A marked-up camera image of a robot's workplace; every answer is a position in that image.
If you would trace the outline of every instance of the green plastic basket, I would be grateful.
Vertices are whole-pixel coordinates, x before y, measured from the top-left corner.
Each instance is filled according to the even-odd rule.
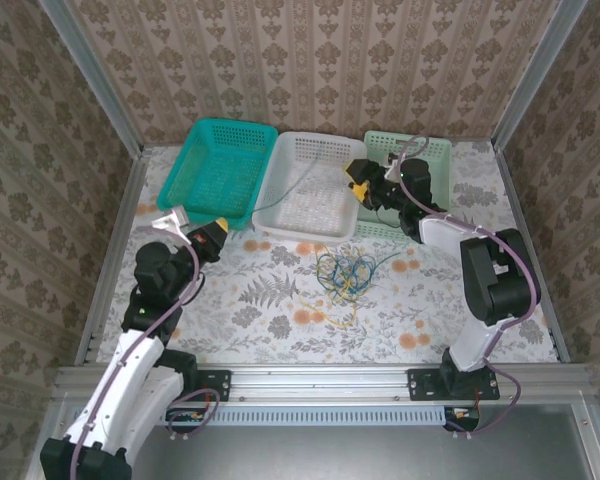
[[[158,208],[183,205],[191,223],[224,217],[230,228],[243,229],[277,138],[276,129],[268,125],[199,120],[162,187]]]
[[[369,130],[364,135],[364,144],[367,146],[367,158],[386,165],[387,154],[400,153],[402,143],[412,138],[413,135],[400,133],[387,133]],[[418,140],[418,144],[424,145],[424,139]],[[418,151],[420,146],[412,146],[407,153]],[[418,158],[429,164],[431,173],[431,193],[433,202],[439,207],[449,210],[451,199],[451,142],[440,138],[430,138],[427,149],[418,155]],[[381,209],[380,217],[387,223],[398,225],[398,212],[387,212]],[[358,225],[356,234],[370,237],[381,237],[396,240],[404,235],[400,229],[392,229],[378,221],[376,214],[364,208],[358,211]]]

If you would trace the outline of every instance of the damask wallpaper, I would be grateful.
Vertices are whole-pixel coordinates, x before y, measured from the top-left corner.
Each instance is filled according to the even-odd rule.
[[[0,0],[0,480],[73,363],[129,167],[37,2]]]
[[[229,117],[490,136],[555,0],[70,0],[144,143]]]
[[[600,399],[600,0],[591,0],[505,149],[551,299]]]

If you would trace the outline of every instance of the table surface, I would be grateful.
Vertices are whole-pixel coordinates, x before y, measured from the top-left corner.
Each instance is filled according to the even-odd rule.
[[[135,285],[135,253],[159,235],[138,231],[161,216],[155,200],[180,147],[153,147],[103,330],[98,361],[108,361]],[[489,142],[453,146],[451,212],[492,230],[515,226]],[[221,260],[204,269],[200,296],[184,308],[169,348],[201,363],[433,363],[455,341],[470,313],[460,263],[410,239],[354,236],[335,247],[357,248],[380,260],[373,286],[357,304],[332,305],[315,277],[316,250],[247,228],[230,232]],[[307,308],[315,307],[318,311]],[[496,362],[555,362],[540,306],[531,320],[509,329],[492,354]]]

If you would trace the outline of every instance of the white basket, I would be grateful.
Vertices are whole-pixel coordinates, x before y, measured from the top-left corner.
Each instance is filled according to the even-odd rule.
[[[286,132],[278,137],[254,210],[254,227],[282,238],[313,243],[349,240],[356,228],[358,201],[344,173],[351,160],[366,158],[359,140],[320,133]]]

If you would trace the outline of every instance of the purple cable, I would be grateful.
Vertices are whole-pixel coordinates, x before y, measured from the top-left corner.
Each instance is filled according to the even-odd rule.
[[[191,432],[191,436],[195,437],[196,435],[198,435],[202,430],[204,430],[204,427],[207,426],[207,424],[213,420],[213,417],[216,416],[216,412],[218,411],[218,407],[220,406],[220,394],[218,393],[217,390],[214,390],[213,388],[201,388],[200,390],[196,390],[195,392],[189,393],[183,397],[178,398],[177,400],[174,400],[171,405],[169,405],[169,408],[175,407],[176,405],[179,405],[181,403],[186,402],[187,400],[189,400],[190,398],[193,397],[197,397],[198,395],[202,395],[203,393],[210,393],[211,395],[213,395],[214,397],[216,397],[216,403],[213,406],[213,410],[211,410],[211,413],[209,415],[207,415],[207,418],[205,418],[200,425],[198,425],[198,427]],[[174,415],[169,419],[169,423],[167,423],[167,430],[169,431],[169,433],[173,434],[175,433],[173,431],[173,419],[182,415],[182,413],[178,414],[178,415]]]
[[[407,148],[409,148],[409,146],[411,146],[411,145],[418,145],[418,143],[415,142],[415,140],[418,139],[418,138],[424,138],[424,140],[425,140],[424,145],[417,152],[411,153],[411,154],[407,154],[406,152],[407,152]],[[411,137],[409,140],[407,140],[407,142],[402,147],[402,150],[400,150],[400,153],[398,154],[398,160],[400,162],[400,165],[398,165],[398,169],[400,170],[400,168],[402,167],[402,162],[404,162],[405,160],[407,160],[409,158],[416,157],[420,153],[424,152],[427,149],[428,146],[429,146],[429,137],[427,137],[426,135],[416,135],[414,137]],[[488,237],[491,240],[493,240],[500,248],[502,248],[505,252],[507,252],[511,256],[511,258],[513,258],[513,260],[516,262],[516,264],[518,265],[518,267],[520,267],[520,270],[522,271],[522,274],[524,275],[525,279],[527,280],[527,283],[529,284],[529,291],[531,293],[531,302],[529,303],[529,309],[520,318],[516,318],[516,319],[514,319],[514,320],[512,320],[510,322],[507,322],[505,325],[503,325],[502,327],[498,328],[498,331],[496,332],[496,334],[494,335],[493,339],[491,340],[491,342],[487,346],[485,354],[482,357],[482,360],[484,361],[485,365],[488,368],[490,368],[491,370],[493,370],[498,375],[502,375],[503,377],[509,379],[516,386],[516,394],[514,395],[513,399],[511,400],[511,403],[509,403],[509,405],[504,410],[504,412],[502,412],[500,414],[500,416],[498,416],[498,418],[496,418],[493,422],[491,422],[486,427],[482,427],[482,428],[480,428],[478,430],[475,430],[475,431],[471,432],[472,435],[476,435],[476,434],[479,434],[479,433],[484,433],[485,431],[491,429],[493,426],[495,426],[498,423],[500,423],[509,414],[509,412],[513,409],[513,407],[516,405],[516,403],[518,403],[518,400],[520,399],[520,394],[522,392],[522,386],[520,385],[520,382],[518,382],[518,380],[516,380],[512,375],[510,375],[508,373],[505,373],[505,372],[503,372],[502,370],[500,370],[498,368],[495,368],[489,362],[489,360],[487,359],[487,357],[489,357],[489,355],[491,355],[491,352],[495,348],[496,344],[498,343],[498,341],[502,337],[502,334],[504,333],[505,330],[507,330],[508,328],[513,327],[514,325],[518,325],[518,324],[524,322],[525,320],[527,320],[528,318],[530,318],[531,315],[533,315],[533,312],[536,309],[536,303],[538,302],[538,292],[536,291],[536,286],[535,286],[535,283],[533,281],[533,277],[531,275],[531,271],[529,270],[529,267],[527,267],[525,265],[525,263],[522,260],[522,258],[520,258],[520,256],[509,245],[507,245],[504,241],[502,241],[500,238],[498,238],[494,233],[492,233],[489,230],[486,230],[486,229],[484,229],[482,227],[477,227],[477,226],[475,226],[475,225],[473,225],[471,223],[468,223],[468,222],[465,222],[463,220],[460,220],[459,218],[456,218],[456,217],[454,217],[454,216],[452,216],[452,215],[450,215],[448,213],[436,212],[435,210],[427,207],[426,205],[424,205],[423,203],[421,203],[420,201],[418,201],[418,199],[416,199],[411,194],[411,192],[407,189],[407,187],[405,186],[404,181],[402,180],[402,175],[400,176],[400,187],[402,188],[402,191],[407,196],[407,198],[409,198],[409,200],[411,200],[414,204],[416,204],[418,207],[420,207],[422,210],[424,210],[425,212],[429,213],[430,215],[433,215],[433,216],[435,216],[437,218],[440,218],[442,220],[445,220],[447,222],[453,223],[454,225],[457,225],[458,227],[460,227],[463,230],[466,230],[468,232],[476,232],[476,233],[479,233],[481,235],[485,235],[486,237]],[[453,424],[451,422],[449,422],[449,423],[454,428],[459,428],[461,431],[463,431],[463,429],[461,427],[459,427],[458,425]]]
[[[122,368],[126,365],[127,359],[131,356],[133,351],[138,347],[138,345],[140,345],[140,343],[142,343],[144,339],[151,335],[151,333],[153,333],[153,331],[155,331],[160,325],[162,325],[167,320],[167,318],[171,316],[173,312],[180,308],[180,306],[184,303],[185,300],[189,299],[191,295],[195,293],[194,289],[196,283],[198,282],[198,275],[200,274],[200,261],[198,260],[198,255],[196,255],[196,252],[193,249],[193,247],[175,233],[171,233],[167,230],[160,230],[153,227],[140,227],[138,228],[138,230],[152,231],[168,235],[173,240],[175,240],[176,243],[179,243],[182,246],[184,246],[189,251],[189,253],[191,254],[191,258],[193,259],[193,277],[189,285],[187,285],[187,288],[180,295],[180,298],[178,298],[178,300],[176,301],[176,303],[174,303],[166,312],[164,312],[160,318],[153,322],[153,324],[142,335],[140,335],[135,342],[131,344],[131,346],[120,358],[120,361],[114,368],[113,372],[111,372],[111,376],[107,379],[106,383],[102,387],[102,390],[100,391],[100,394],[98,395],[98,398],[96,399],[96,402],[93,405],[93,408],[91,409],[91,413],[89,413],[89,417],[87,418],[87,421],[82,427],[82,433],[80,433],[80,437],[76,442],[76,446],[73,450],[73,455],[71,455],[71,463],[69,464],[69,480],[77,480],[78,458],[80,456],[80,450],[82,450],[82,446],[84,445],[84,441],[86,440],[87,435],[89,434],[89,426],[94,424],[98,415],[98,411],[104,403],[104,399],[106,398],[107,393],[111,389],[111,386],[113,385],[113,382],[118,376],[118,373],[120,373],[120,370],[122,370]]]

